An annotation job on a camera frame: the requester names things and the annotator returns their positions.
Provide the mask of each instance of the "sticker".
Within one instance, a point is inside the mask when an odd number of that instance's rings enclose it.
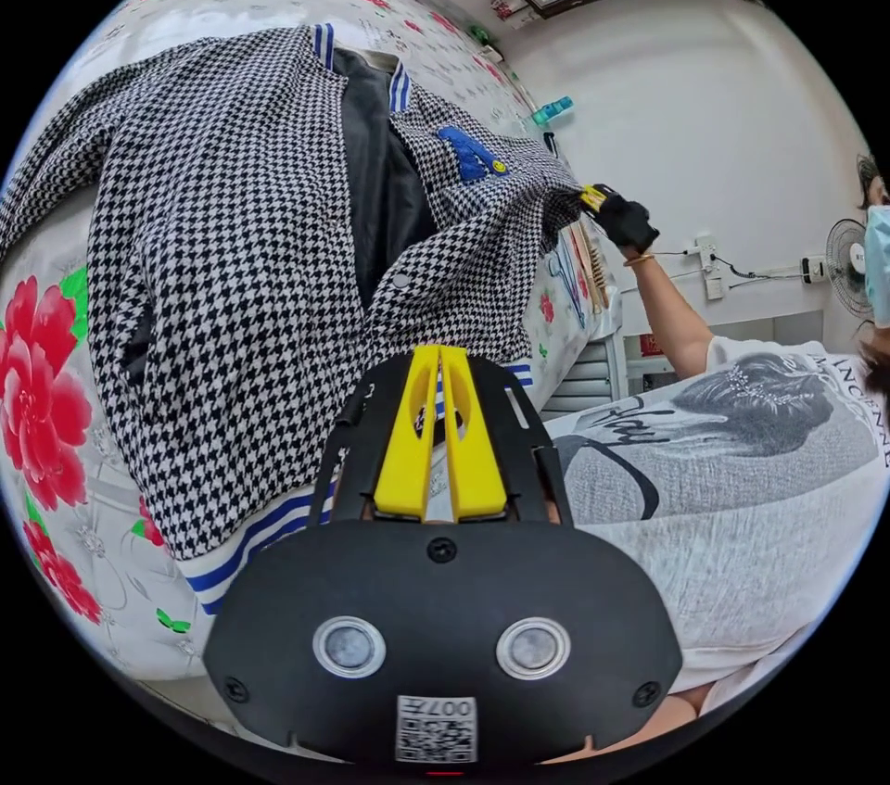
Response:
[[[443,127],[437,136],[448,143],[457,155],[458,170],[465,183],[481,180],[492,173],[505,176],[510,172],[506,164],[495,158],[477,139],[456,127]]]
[[[651,356],[663,356],[665,354],[664,350],[658,346],[654,334],[640,335],[640,352],[645,359]]]
[[[476,699],[400,695],[397,708],[397,761],[410,764],[476,762]]]

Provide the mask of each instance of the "black glove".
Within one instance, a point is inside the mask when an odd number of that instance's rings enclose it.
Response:
[[[644,254],[660,235],[649,225],[649,211],[636,201],[627,201],[606,185],[594,186],[606,199],[593,218],[619,250],[632,248]]]

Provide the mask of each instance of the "blue face mask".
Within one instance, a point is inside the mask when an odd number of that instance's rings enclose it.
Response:
[[[865,227],[865,293],[874,326],[890,328],[890,205],[869,208]]]

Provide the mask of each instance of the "graphic print t-shirt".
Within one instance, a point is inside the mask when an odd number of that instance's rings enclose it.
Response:
[[[890,475],[858,368],[719,337],[704,374],[548,424],[576,526],[662,594],[683,649],[672,691],[779,650],[846,583]]]

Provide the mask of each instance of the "qr code label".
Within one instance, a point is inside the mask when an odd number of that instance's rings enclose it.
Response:
[[[474,764],[476,699],[400,695],[396,760],[411,764]]]

